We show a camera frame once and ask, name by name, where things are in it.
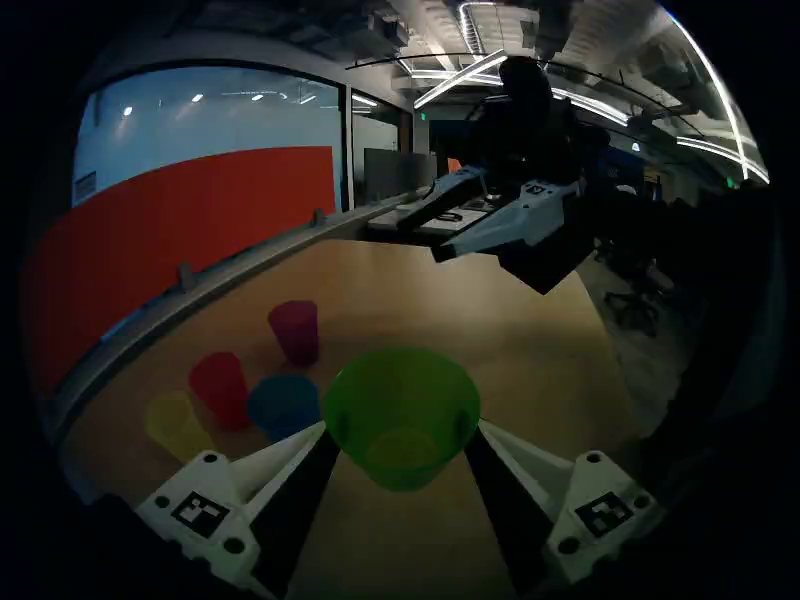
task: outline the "fluorescent light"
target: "fluorescent light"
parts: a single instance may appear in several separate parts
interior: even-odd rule
[[[369,98],[364,98],[364,96],[359,96],[358,94],[352,94],[350,96],[356,102],[363,102],[367,106],[378,106],[378,103],[374,100],[370,100]]]
[[[457,86],[459,83],[465,81],[470,76],[483,73],[484,71],[491,69],[495,65],[499,65],[506,58],[508,58],[508,56],[506,55],[506,51],[503,49],[497,50],[496,52],[492,52],[488,56],[484,56],[479,61],[476,61],[467,68],[460,70],[458,73],[454,74],[446,81],[443,81],[436,87],[428,90],[425,94],[417,98],[417,100],[414,102],[414,108],[418,109],[423,107],[434,98],[441,96],[447,90]]]
[[[411,77],[413,79],[450,79],[457,73],[458,71],[417,69],[411,72]],[[487,74],[475,75],[473,73],[472,75],[462,79],[458,83],[464,83],[465,81],[473,81],[476,83],[488,83],[490,85],[503,85],[503,82],[500,80],[499,75],[487,75]],[[584,110],[593,112],[597,115],[600,115],[601,117],[605,117],[606,119],[609,119],[614,123],[617,123],[618,125],[622,125],[623,127],[628,126],[628,119],[630,118],[628,115],[626,115],[621,110],[614,108],[610,104],[601,102],[600,100],[595,100],[594,98],[589,98],[588,96],[576,94],[575,92],[568,92],[567,90],[562,90],[559,88],[553,88],[553,97],[557,98],[558,100],[569,98],[573,101],[573,104],[575,104],[575,106],[579,108],[583,108]]]
[[[718,146],[717,144],[712,144],[711,142],[695,140],[693,138],[677,137],[675,139],[679,146],[686,146],[688,148],[695,148],[697,150],[710,152],[711,154],[716,154],[717,156],[721,156],[723,158],[727,158],[728,160],[732,160],[735,163],[741,164],[739,161],[739,156],[736,154],[736,152],[726,148],[725,146]],[[750,171],[755,173],[764,183],[769,184],[769,174],[767,173],[766,169],[749,158],[745,158],[745,161],[747,162],[747,168]]]
[[[473,56],[479,52],[483,52],[483,46],[481,45],[481,38],[478,36],[478,32],[475,31],[475,23],[472,23],[472,30],[475,34],[475,42],[477,50],[472,49],[472,44],[470,44],[469,40],[467,39],[467,9],[471,6],[494,6],[494,2],[462,2],[458,6],[458,24],[461,27],[461,37],[464,38],[464,43],[467,45],[467,49],[472,53]]]
[[[628,119],[630,118],[628,115],[621,110],[614,108],[610,104],[601,102],[600,100],[595,100],[594,98],[589,98],[588,96],[583,96],[581,94],[576,94],[575,92],[569,92],[560,88],[553,88],[553,97],[559,100],[563,98],[569,98],[572,100],[572,103],[575,106],[582,108],[583,110],[588,110],[596,115],[605,117],[609,121],[613,121],[614,123],[622,125],[623,127],[628,126]]]
[[[744,146],[742,145],[742,136],[739,135],[739,124],[736,122],[736,115],[733,113],[733,105],[731,103],[731,98],[728,95],[728,90],[725,88],[725,84],[722,83],[722,79],[720,79],[719,75],[717,75],[717,71],[714,69],[714,66],[711,64],[711,61],[708,60],[708,57],[705,53],[700,49],[700,46],[697,45],[697,42],[694,41],[694,38],[689,35],[689,32],[686,31],[686,28],[681,25],[678,20],[669,15],[672,19],[672,22],[681,30],[683,35],[688,40],[689,44],[694,48],[694,51],[697,53],[697,56],[700,57],[700,61],[703,63],[703,66],[708,71],[708,74],[711,76],[711,81],[714,82],[714,87],[717,88],[717,94],[719,94],[719,99],[722,101],[722,106],[725,108],[725,114],[728,117],[728,121],[731,124],[731,130],[733,131],[733,139],[736,141],[736,150],[739,152],[739,162],[742,165],[742,175],[745,179],[747,179],[747,157],[744,155]]]
[[[411,72],[412,79],[449,79],[458,71],[442,71],[434,69],[418,69]],[[466,81],[474,81],[475,83],[488,83],[489,85],[503,85],[499,75],[473,75],[468,77]]]
[[[411,67],[408,66],[408,63],[405,60],[403,60],[402,58],[398,58],[397,62],[400,64],[401,67],[403,67],[403,70],[406,73],[411,75]]]

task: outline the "plastic cup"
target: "plastic cup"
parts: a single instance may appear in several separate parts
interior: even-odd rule
[[[429,350],[365,354],[336,377],[323,406],[339,447],[378,485],[432,481],[472,437],[480,396],[466,371]]]
[[[268,320],[290,363],[308,367],[317,361],[319,334],[316,304],[310,300],[290,300],[273,308]]]
[[[197,420],[192,399],[186,392],[165,392],[154,397],[145,413],[145,430],[182,463],[187,463],[214,442]]]
[[[265,377],[250,392],[247,413],[271,442],[279,442],[320,420],[317,386],[302,375]]]
[[[189,385],[214,413],[220,429],[237,431],[250,424],[242,364],[232,352],[206,356],[189,373]]]

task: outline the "office chair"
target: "office chair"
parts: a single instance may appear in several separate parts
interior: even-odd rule
[[[630,293],[606,292],[603,297],[616,323],[621,327],[639,329],[648,337],[656,337],[658,309],[647,301],[647,297],[662,296],[667,290],[649,276],[655,261],[636,249],[612,242],[601,243],[595,260],[605,262],[633,290]]]

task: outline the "yellow plastic cup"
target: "yellow plastic cup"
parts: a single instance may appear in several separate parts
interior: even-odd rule
[[[155,396],[147,407],[145,429],[150,439],[182,463],[205,450],[215,449],[186,392],[163,392]]]

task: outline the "ceiling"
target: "ceiling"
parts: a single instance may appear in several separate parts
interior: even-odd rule
[[[653,0],[200,0],[187,6],[177,28],[278,38],[348,65],[437,54],[397,64],[392,86],[412,98],[441,83],[441,71],[458,71],[483,54],[530,56],[543,61],[554,88],[625,113],[627,135],[742,178],[740,163],[676,148],[678,136],[701,140],[718,154],[743,154],[765,173],[735,102],[721,100],[705,57]],[[412,78],[409,69],[439,71],[440,78]],[[496,74],[496,68],[487,73]],[[499,92],[469,83],[436,102],[474,104]]]

